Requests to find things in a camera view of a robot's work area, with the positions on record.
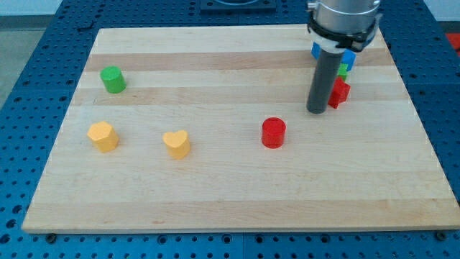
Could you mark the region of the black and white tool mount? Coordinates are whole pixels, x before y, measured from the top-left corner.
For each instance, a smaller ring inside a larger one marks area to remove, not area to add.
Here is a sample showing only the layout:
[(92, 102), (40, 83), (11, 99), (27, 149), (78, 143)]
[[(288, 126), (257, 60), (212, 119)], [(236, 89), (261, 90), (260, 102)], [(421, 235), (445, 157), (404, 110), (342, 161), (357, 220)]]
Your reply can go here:
[(320, 19), (317, 14), (311, 14), (308, 32), (325, 51), (341, 53), (347, 49), (360, 53), (373, 41), (381, 17), (381, 14), (339, 14)]

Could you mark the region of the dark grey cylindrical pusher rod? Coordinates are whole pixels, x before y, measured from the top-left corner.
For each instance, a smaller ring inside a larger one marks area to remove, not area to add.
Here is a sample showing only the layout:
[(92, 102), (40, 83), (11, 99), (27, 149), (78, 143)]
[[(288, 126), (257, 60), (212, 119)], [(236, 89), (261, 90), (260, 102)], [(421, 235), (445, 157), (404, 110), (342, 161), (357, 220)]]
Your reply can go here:
[(320, 51), (306, 102), (310, 113), (322, 114), (326, 111), (343, 56), (343, 52)]

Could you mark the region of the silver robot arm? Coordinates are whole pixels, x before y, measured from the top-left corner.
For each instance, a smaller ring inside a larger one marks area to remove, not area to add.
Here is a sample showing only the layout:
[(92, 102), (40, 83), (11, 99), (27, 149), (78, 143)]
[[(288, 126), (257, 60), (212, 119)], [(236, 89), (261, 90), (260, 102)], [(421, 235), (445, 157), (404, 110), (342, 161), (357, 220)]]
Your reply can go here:
[(379, 6), (379, 0), (308, 2), (307, 31), (321, 49), (306, 102), (310, 113), (325, 112), (345, 51), (360, 53), (373, 41), (381, 18)]

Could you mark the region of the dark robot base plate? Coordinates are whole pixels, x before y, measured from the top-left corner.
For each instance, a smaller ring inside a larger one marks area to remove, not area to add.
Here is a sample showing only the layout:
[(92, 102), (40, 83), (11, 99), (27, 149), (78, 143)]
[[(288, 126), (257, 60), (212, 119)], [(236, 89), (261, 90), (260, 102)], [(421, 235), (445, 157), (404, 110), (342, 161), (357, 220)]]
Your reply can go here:
[(201, 13), (275, 11), (275, 0), (199, 0)]

